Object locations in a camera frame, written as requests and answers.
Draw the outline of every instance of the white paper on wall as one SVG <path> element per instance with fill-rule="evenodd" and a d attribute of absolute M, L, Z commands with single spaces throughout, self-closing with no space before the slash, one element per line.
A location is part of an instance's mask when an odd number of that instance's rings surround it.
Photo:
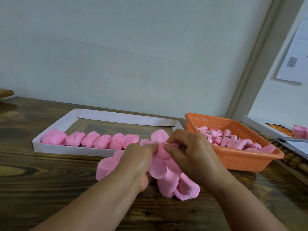
<path fill-rule="evenodd" d="M 308 82 L 308 12 L 295 32 L 276 78 L 301 83 Z"/>

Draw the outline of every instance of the finger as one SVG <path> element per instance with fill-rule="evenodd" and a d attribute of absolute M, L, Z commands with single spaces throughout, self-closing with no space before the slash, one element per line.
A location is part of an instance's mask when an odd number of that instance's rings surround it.
<path fill-rule="evenodd" d="M 165 151 L 169 153 L 169 155 L 174 159 L 174 161 L 178 164 L 178 166 L 181 168 L 183 163 L 186 160 L 186 156 L 182 151 L 180 151 L 178 148 L 172 145 L 166 144 L 164 146 Z"/>
<path fill-rule="evenodd" d="M 191 133 L 185 130 L 176 129 L 173 134 L 167 139 L 167 143 L 181 143 L 188 146 L 188 137 Z"/>
<path fill-rule="evenodd" d="M 141 148 L 144 149 L 144 151 L 150 152 L 153 154 L 157 152 L 158 146 L 159 146 L 158 143 L 153 143 L 153 144 L 144 145 Z"/>

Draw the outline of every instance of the white cardboard box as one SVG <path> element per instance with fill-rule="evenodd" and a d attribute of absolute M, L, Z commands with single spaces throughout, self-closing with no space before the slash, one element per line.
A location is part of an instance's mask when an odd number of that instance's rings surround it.
<path fill-rule="evenodd" d="M 260 118 L 253 118 L 249 116 L 243 116 L 242 117 L 242 122 L 245 124 L 249 125 L 250 127 L 254 128 L 255 130 L 259 131 L 260 133 L 265 133 L 268 134 L 269 136 L 273 138 L 281 138 L 281 137 L 290 137 L 272 127 L 267 125 L 266 123 L 269 124 L 274 124 L 274 125 L 280 125 L 283 126 L 289 130 L 292 130 L 293 126 L 289 126 L 287 124 L 274 121 L 274 120 L 266 120 L 266 119 L 260 119 Z"/>
<path fill-rule="evenodd" d="M 62 118 L 53 123 L 50 127 L 40 133 L 32 140 L 34 152 L 44 153 L 55 153 L 55 154 L 69 154 L 69 155 L 90 155 L 90 156 L 101 156 L 108 157 L 113 156 L 113 153 L 117 150 L 111 149 L 96 149 L 96 148 L 85 148 L 85 147 L 69 147 L 69 146 L 58 146 L 41 143 L 42 137 L 51 130 L 61 130 L 65 132 L 74 122 L 79 118 L 108 121 L 116 123 L 127 123 L 136 125 L 146 126 L 167 126 L 171 127 L 172 130 L 183 129 L 182 125 L 177 120 L 148 117 L 133 114 L 105 112 L 98 110 L 89 109 L 73 109 Z"/>

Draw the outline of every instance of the dark wooden tabletop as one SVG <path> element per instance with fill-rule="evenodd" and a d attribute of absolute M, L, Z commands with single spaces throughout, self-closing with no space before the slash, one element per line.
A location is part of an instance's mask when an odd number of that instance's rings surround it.
<path fill-rule="evenodd" d="M 0 230 L 28 230 L 96 182 L 101 158 L 34 153 L 32 149 L 34 137 L 74 108 L 115 111 L 22 97 L 0 100 Z M 178 120 L 184 127 L 185 120 Z M 261 173 L 232 174 L 290 230 L 308 230 L 308 187 L 289 172 L 272 162 Z M 118 229 L 229 227 L 217 202 L 205 190 L 201 189 L 196 199 L 179 201 L 163 197 L 156 181 L 150 180 Z"/>

